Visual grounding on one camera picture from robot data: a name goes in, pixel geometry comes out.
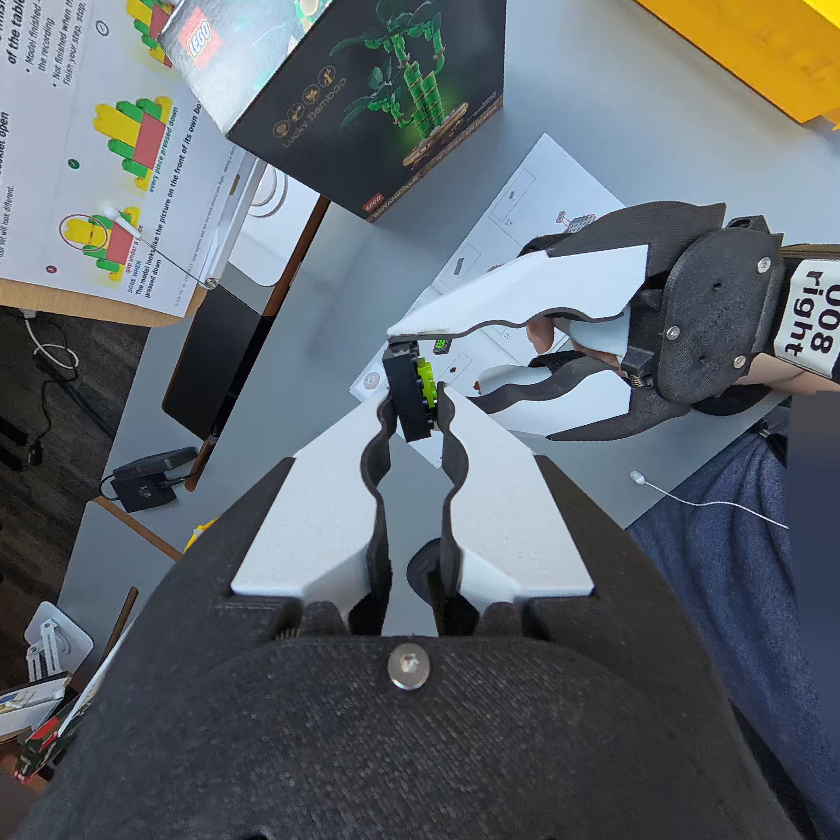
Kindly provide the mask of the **large printed instruction sheet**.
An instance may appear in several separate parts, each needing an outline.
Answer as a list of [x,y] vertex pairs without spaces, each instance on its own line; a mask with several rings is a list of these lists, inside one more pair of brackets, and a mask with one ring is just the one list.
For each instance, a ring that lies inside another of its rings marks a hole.
[[256,186],[160,43],[180,2],[1,2],[2,278],[183,316]]

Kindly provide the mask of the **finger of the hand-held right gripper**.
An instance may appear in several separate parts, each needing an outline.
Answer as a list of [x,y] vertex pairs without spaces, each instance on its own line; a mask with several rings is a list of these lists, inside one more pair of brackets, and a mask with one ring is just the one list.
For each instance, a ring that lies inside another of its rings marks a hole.
[[546,353],[483,371],[476,404],[507,431],[552,436],[628,413],[632,388],[584,353]]
[[415,309],[389,340],[460,338],[490,324],[526,326],[543,314],[602,322],[618,318],[644,284],[648,245],[516,258]]

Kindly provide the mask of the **black power adapter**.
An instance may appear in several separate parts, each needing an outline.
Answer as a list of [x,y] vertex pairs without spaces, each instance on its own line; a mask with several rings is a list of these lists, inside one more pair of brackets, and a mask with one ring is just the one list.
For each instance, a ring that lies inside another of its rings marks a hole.
[[192,472],[176,478],[169,474],[190,466],[197,457],[195,447],[186,447],[137,458],[105,476],[100,494],[107,501],[118,502],[127,513],[162,507],[175,500],[175,487],[193,477]]

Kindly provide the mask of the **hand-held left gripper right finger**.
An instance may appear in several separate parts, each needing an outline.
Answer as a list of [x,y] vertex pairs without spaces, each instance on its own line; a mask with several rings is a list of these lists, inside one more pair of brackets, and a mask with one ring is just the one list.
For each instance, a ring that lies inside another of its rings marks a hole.
[[439,574],[448,599],[497,603],[589,596],[594,582],[531,449],[444,385],[437,391],[444,500]]

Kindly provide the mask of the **white metal stand base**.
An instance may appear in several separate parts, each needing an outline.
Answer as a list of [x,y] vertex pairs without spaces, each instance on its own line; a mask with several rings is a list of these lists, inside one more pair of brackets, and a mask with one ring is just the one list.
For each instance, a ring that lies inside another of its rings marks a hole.
[[220,284],[252,308],[293,277],[329,203],[311,188],[266,165],[245,211]]

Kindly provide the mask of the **person's blue clothing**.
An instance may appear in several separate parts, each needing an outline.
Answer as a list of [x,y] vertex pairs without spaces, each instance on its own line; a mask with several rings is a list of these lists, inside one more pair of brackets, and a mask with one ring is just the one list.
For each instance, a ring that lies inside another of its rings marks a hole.
[[791,817],[838,838],[838,746],[795,587],[781,405],[638,518],[628,534],[695,624]]

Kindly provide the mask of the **small toy set box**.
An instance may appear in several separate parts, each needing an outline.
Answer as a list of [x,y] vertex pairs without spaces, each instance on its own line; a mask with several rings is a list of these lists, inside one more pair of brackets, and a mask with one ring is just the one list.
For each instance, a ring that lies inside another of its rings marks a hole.
[[56,763],[76,737],[88,706],[86,692],[76,693],[36,729],[25,741],[12,777],[21,784],[29,784],[49,763]]

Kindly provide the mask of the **wooden book stand board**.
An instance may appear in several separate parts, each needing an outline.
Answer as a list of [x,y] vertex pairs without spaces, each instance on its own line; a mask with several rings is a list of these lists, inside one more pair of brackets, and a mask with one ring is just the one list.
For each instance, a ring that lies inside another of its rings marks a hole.
[[169,326],[183,319],[189,319],[201,307],[206,294],[204,289],[196,289],[185,315],[178,317],[127,302],[94,297],[76,291],[58,290],[19,280],[1,279],[1,304],[5,307],[145,328]]

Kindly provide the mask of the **white folding stand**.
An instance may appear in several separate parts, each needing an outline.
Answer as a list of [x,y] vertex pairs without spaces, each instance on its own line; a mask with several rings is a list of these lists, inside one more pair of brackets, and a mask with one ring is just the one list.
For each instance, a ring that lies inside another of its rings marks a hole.
[[93,641],[55,604],[39,604],[24,632],[31,683],[60,675],[73,676],[93,649]]

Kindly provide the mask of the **black bamboo toy set box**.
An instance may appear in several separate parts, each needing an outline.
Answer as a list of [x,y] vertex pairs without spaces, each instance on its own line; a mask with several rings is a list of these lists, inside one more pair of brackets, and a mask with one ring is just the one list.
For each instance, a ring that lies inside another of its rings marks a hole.
[[503,101],[505,1],[187,1],[165,54],[227,140],[369,222]]

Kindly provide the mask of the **black toy brick plate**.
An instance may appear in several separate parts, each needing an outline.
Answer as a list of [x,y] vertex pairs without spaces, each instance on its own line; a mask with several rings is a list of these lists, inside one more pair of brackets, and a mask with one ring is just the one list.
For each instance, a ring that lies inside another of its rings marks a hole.
[[417,341],[401,339],[389,342],[381,358],[396,416],[407,443],[430,438],[437,419],[437,405],[429,410],[418,386],[416,362],[421,356]]

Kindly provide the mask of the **yellow plastic bin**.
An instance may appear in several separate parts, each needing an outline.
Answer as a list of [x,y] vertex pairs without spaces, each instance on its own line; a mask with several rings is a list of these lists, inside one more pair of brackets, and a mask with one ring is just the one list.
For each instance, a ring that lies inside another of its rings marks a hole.
[[838,1],[638,3],[795,122],[838,131]]

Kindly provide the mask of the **grey desk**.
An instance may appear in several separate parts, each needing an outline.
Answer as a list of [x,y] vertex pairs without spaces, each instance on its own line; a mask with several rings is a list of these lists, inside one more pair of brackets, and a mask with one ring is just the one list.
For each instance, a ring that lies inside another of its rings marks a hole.
[[[315,235],[194,491],[136,521],[175,549],[268,470],[359,405],[350,394],[398,320],[547,133],[625,205],[724,202],[727,219],[764,215],[786,244],[838,244],[838,131],[799,125],[636,2],[509,2],[502,109],[375,224],[332,205]],[[161,410],[186,321],[145,344],[105,474],[192,445]],[[673,491],[765,412],[692,413],[606,444],[523,437],[621,527]],[[435,631],[405,577],[440,533],[446,475],[398,438],[380,484],[394,585],[384,632]],[[110,510],[87,504],[58,606],[94,640],[97,667],[130,589],[133,616],[172,559]]]

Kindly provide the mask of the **white building booklet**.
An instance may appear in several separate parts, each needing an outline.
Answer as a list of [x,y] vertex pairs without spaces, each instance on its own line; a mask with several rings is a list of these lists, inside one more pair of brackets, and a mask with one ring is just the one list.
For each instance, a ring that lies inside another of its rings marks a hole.
[[[433,282],[408,310],[483,276],[493,266],[515,259],[532,239],[576,232],[598,217],[623,205],[561,147],[544,134],[511,175],[488,209],[467,234]],[[436,382],[453,383],[465,396],[476,396],[479,375],[504,364],[528,365],[537,355],[525,328],[490,325],[455,339],[443,353],[434,342],[420,342],[421,355],[434,369]],[[350,392],[361,402],[382,387],[382,355],[386,341],[353,382]],[[432,436],[410,446],[439,469],[443,436]]]

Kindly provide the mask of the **black flat tablet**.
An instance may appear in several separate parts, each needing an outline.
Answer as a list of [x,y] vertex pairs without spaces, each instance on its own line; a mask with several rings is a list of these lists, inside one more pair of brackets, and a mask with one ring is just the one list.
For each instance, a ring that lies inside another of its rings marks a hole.
[[202,440],[218,437],[273,321],[223,287],[209,291],[164,394],[164,413]]

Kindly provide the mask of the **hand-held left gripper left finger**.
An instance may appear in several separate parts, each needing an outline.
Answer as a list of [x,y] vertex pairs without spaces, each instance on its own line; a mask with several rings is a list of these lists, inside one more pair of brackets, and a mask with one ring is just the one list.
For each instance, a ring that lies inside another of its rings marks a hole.
[[379,483],[391,466],[396,411],[374,395],[297,451],[237,573],[237,595],[361,603],[382,622],[392,567]]

